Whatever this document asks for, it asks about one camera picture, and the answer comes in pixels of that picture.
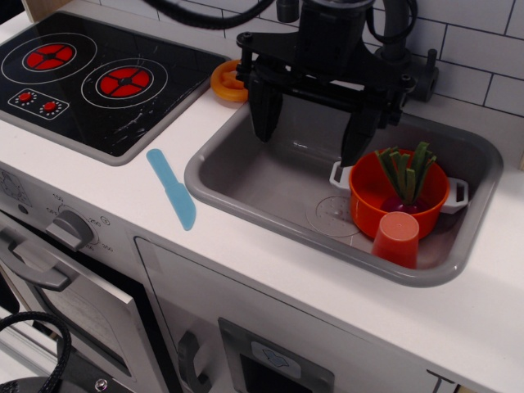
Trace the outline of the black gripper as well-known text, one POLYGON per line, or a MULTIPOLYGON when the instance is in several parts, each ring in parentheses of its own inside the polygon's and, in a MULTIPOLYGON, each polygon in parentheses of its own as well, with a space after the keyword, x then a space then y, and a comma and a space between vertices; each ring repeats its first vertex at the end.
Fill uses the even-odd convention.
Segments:
POLYGON ((370 1, 305 1, 295 33, 243 33, 237 77, 248 90, 256 137, 268 142, 283 95, 350 112, 341 166, 354 165, 377 127, 395 124, 414 82, 373 55, 362 34, 370 1))

